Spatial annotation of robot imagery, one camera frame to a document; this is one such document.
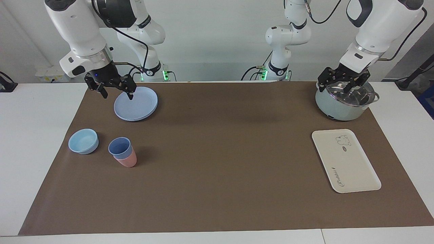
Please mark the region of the light blue bowl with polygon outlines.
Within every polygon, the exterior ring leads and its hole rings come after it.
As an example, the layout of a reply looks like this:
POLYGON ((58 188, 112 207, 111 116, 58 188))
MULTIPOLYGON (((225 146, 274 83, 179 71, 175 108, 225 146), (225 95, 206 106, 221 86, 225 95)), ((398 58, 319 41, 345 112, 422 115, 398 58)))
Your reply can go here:
POLYGON ((99 138, 93 129, 84 128, 75 132, 68 141, 68 147, 72 152, 87 155, 96 150, 99 138))

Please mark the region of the white wall socket box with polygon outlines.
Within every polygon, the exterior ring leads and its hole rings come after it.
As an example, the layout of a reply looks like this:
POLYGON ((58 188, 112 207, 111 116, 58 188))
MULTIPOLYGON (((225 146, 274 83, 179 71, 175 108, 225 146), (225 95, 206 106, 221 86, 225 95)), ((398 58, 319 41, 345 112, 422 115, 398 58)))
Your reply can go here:
POLYGON ((60 66, 52 66, 37 69, 35 78, 39 82, 71 82, 71 78, 64 73, 60 66))

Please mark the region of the cream rabbit print tray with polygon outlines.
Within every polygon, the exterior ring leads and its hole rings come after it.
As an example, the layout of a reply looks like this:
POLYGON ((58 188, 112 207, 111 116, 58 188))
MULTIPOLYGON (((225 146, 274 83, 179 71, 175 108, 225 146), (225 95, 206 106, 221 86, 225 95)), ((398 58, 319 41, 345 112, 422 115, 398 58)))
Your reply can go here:
POLYGON ((334 191, 345 194, 381 189, 381 181, 353 131, 320 130, 311 136, 334 191))

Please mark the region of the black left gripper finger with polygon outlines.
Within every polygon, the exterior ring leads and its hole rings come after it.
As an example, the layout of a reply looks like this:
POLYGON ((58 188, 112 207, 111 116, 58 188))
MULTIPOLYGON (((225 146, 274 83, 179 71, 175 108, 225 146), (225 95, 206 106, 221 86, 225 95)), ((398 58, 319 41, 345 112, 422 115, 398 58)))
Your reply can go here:
POLYGON ((364 73, 362 73, 359 77, 350 78, 347 85, 343 88, 343 93, 349 93, 351 89, 363 86, 369 77, 370 72, 364 71, 364 73))
POLYGON ((328 85, 334 84, 335 82, 335 70, 330 67, 326 67, 324 71, 318 76, 319 92, 322 93, 328 85))

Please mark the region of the blue crate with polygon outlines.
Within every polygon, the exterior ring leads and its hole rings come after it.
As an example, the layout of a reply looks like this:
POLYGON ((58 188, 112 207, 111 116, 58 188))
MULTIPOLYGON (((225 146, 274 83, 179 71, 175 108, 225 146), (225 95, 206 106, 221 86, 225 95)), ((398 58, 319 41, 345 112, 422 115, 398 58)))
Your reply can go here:
POLYGON ((417 100, 434 120, 434 85, 430 86, 425 92, 418 96, 417 100))

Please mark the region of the brown table mat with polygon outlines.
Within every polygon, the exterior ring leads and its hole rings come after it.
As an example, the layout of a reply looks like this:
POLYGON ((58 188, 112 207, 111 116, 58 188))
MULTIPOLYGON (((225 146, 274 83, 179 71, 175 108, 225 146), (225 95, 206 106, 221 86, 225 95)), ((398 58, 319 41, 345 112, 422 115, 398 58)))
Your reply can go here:
POLYGON ((434 225, 370 110, 327 118, 313 82, 147 83, 158 106, 146 120, 114 113, 86 91, 19 235, 247 231, 434 225), (72 152, 70 137, 96 131, 99 145, 72 152), (353 131, 382 187, 332 189, 313 131, 353 131), (108 151, 131 141, 132 168, 108 151))

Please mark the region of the blue round plate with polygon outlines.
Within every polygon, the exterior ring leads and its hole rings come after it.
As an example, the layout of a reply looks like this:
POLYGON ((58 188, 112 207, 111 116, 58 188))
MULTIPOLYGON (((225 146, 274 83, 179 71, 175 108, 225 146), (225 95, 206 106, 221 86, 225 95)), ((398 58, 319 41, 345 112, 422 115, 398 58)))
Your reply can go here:
POLYGON ((121 93, 114 102, 114 112, 120 119, 135 122, 149 117, 158 106, 157 93, 148 87, 137 87, 133 99, 121 93))

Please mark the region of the blue plastic cup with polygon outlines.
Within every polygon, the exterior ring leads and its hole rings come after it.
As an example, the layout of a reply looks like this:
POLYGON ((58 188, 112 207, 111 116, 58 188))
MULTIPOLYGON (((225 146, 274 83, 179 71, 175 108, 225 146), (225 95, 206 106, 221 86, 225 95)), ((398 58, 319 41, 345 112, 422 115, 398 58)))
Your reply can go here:
POLYGON ((123 160, 132 154, 131 141, 126 137, 118 137, 112 140, 108 146, 109 153, 118 160, 123 160))

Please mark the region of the black stand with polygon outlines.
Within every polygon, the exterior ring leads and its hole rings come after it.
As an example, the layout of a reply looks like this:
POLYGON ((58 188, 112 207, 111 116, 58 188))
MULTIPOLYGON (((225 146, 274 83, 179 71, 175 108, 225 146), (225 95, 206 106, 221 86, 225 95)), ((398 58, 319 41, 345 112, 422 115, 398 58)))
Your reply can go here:
POLYGON ((400 90, 403 91, 410 90, 409 89, 410 83, 420 74, 424 74, 425 72, 433 68, 434 67, 434 65, 432 65, 433 63, 434 63, 434 53, 425 62, 423 62, 422 65, 420 65, 410 76, 396 80, 395 85, 397 85, 397 87, 400 90))

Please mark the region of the pink plastic cup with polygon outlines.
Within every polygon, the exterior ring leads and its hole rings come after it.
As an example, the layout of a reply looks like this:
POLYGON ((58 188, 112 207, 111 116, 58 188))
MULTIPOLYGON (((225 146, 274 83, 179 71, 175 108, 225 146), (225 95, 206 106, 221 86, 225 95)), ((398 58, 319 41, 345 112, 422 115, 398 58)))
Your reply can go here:
POLYGON ((132 148, 129 154, 124 154, 122 156, 113 156, 121 165, 127 168, 132 168, 137 164, 137 156, 134 148, 132 148))

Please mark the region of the glass pot lid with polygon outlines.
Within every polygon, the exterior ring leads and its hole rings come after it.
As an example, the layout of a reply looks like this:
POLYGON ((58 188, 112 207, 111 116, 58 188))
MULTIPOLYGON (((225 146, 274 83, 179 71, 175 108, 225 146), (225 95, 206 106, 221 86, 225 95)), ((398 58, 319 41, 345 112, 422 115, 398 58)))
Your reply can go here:
POLYGON ((336 82, 327 85, 322 92, 319 91, 319 85, 316 85, 317 93, 329 96, 344 105, 352 107, 369 106, 380 100, 379 94, 375 92, 369 82, 365 82, 362 86, 350 88, 349 91, 344 91, 347 85, 349 85, 349 82, 336 82))

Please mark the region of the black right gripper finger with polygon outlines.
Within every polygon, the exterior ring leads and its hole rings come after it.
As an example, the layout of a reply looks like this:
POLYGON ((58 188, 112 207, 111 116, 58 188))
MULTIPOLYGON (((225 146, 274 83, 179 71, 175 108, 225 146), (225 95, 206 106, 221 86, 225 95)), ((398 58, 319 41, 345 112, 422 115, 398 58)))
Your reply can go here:
POLYGON ((137 85, 131 75, 119 77, 119 83, 117 85, 118 90, 121 90, 127 94, 129 100, 132 100, 136 91, 137 85))
POLYGON ((107 99, 107 91, 104 88, 103 83, 97 83, 94 79, 85 79, 85 83, 88 85, 88 89, 98 92, 104 99, 107 99))

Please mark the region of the pale green cooking pot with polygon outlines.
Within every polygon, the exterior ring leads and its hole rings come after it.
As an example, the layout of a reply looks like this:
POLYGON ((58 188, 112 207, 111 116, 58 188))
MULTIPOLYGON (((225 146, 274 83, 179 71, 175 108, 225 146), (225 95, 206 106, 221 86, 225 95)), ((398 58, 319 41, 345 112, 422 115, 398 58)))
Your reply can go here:
POLYGON ((316 92, 316 104, 319 109, 329 118, 338 121, 352 121, 359 118, 369 106, 352 107, 344 105, 329 96, 320 95, 316 92))

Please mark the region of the black table clamp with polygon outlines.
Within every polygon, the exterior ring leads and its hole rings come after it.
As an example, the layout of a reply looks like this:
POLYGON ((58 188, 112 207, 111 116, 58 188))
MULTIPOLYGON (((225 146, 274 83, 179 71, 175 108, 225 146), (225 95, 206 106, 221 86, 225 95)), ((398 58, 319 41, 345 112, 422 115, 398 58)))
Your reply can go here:
POLYGON ((14 82, 7 74, 0 71, 0 93, 11 93, 15 90, 18 83, 14 82))

